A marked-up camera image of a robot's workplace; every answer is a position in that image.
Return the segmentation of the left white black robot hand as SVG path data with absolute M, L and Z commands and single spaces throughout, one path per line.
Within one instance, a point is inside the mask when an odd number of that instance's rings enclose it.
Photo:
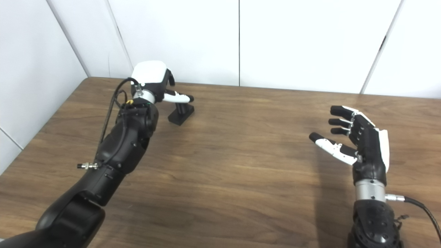
M 152 104 L 166 101 L 172 103 L 191 103 L 192 95 L 186 95 L 167 89 L 175 86 L 175 79 L 162 61 L 144 61 L 138 63 L 131 74 L 131 95 L 134 99 L 142 98 Z

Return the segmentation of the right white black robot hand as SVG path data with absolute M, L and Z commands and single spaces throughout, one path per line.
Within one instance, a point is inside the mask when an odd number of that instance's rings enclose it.
M 316 132 L 310 133 L 309 139 L 332 157 L 351 165 L 354 183 L 367 179 L 386 186 L 390 167 L 388 131 L 377 128 L 364 113 L 354 108 L 333 105 L 330 114 L 337 116 L 329 119 L 329 125 L 334 126 L 330 132 L 348 137 L 355 148 Z

